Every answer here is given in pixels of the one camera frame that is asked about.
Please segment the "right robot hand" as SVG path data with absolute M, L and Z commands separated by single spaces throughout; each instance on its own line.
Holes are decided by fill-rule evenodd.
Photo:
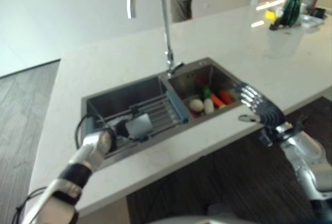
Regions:
M 284 113 L 256 88 L 245 82 L 237 82 L 234 89 L 240 95 L 240 102 L 252 112 L 251 115 L 240 115 L 240 121 L 257 122 L 272 129 L 286 122 Z

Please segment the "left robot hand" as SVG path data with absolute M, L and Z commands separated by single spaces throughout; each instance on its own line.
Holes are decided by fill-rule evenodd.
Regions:
M 133 120 L 123 119 L 115 125 L 115 130 L 118 136 L 130 139 L 132 141 L 138 141 L 138 137 L 135 131 Z

